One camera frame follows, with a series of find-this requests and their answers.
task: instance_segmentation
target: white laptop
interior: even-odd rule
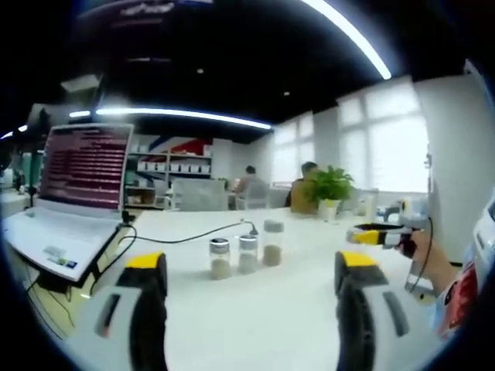
[[[78,282],[121,222],[131,124],[52,128],[36,207],[3,221],[6,240],[45,271]]]

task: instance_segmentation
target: ceiling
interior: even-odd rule
[[[35,102],[67,102],[60,82],[85,73],[102,76],[92,104],[209,112],[268,124],[322,111],[336,98],[383,80],[341,30],[300,0],[213,1],[174,2],[162,14],[122,15],[140,2],[113,2],[102,10],[112,2],[93,0],[79,9],[50,9],[48,29],[33,18],[40,34],[6,76],[0,135],[22,125]],[[361,31],[393,77],[422,80],[462,72],[465,51],[426,2],[328,3]],[[79,102],[80,109],[88,103]],[[264,134],[197,119],[131,119],[153,134],[244,143]]]

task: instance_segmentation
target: laptop screen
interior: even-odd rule
[[[39,198],[119,209],[132,125],[82,124],[52,128],[46,140]]]

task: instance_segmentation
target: metal lid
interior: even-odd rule
[[[210,251],[214,254],[225,254],[230,249],[229,240],[224,238],[213,238],[210,240]]]
[[[265,220],[265,232],[282,233],[284,231],[284,223],[275,220]]]
[[[239,248],[241,250],[256,250],[258,248],[258,238],[252,234],[240,236]]]

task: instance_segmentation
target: glass jar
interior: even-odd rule
[[[230,277],[230,244],[224,238],[210,240],[211,277],[223,280]]]
[[[284,223],[265,220],[263,231],[263,264],[276,267],[282,262]]]
[[[239,237],[239,272],[254,273],[258,270],[258,238],[247,235]]]

